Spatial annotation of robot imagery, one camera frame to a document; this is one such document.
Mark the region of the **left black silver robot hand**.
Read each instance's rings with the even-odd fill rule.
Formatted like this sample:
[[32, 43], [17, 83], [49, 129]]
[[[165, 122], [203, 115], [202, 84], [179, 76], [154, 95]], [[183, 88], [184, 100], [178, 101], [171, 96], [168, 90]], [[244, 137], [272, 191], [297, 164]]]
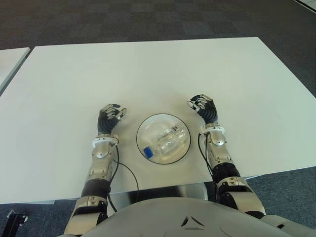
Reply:
[[127, 108], [120, 109], [118, 104], [108, 104], [104, 106], [98, 116], [97, 129], [98, 134], [111, 135], [112, 130], [126, 114]]

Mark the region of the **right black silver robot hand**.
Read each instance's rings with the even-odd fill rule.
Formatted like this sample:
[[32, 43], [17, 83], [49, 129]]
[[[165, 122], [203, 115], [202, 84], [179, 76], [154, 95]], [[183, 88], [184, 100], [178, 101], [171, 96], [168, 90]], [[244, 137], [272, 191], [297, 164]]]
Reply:
[[186, 103], [204, 120], [206, 125], [218, 122], [216, 106], [210, 97], [200, 94], [192, 97]]

